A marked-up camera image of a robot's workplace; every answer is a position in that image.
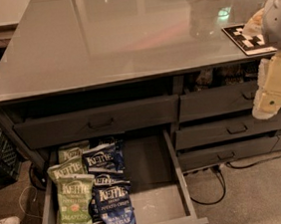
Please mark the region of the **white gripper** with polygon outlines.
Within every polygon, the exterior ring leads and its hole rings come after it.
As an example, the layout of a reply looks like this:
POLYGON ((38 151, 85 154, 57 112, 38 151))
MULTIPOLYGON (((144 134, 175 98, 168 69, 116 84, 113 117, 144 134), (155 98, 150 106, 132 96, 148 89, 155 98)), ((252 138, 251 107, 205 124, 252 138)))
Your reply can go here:
MULTIPOLYGON (((242 34, 247 36, 265 35, 263 21, 264 9, 261 8, 244 24, 242 34)), ((258 70, 258 85, 253 103, 252 116, 257 119, 273 117, 281 109, 281 50, 270 60, 262 58, 258 70)))

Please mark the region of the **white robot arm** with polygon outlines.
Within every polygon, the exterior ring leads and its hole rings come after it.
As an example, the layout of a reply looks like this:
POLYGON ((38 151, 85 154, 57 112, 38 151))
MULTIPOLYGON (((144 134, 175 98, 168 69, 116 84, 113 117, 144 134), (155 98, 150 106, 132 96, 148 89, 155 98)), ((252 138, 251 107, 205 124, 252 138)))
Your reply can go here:
POLYGON ((281 0, 267 0, 245 24, 243 34, 250 37, 261 34, 277 49, 270 60, 262 59, 258 68, 252 115, 265 120, 281 109, 281 0))

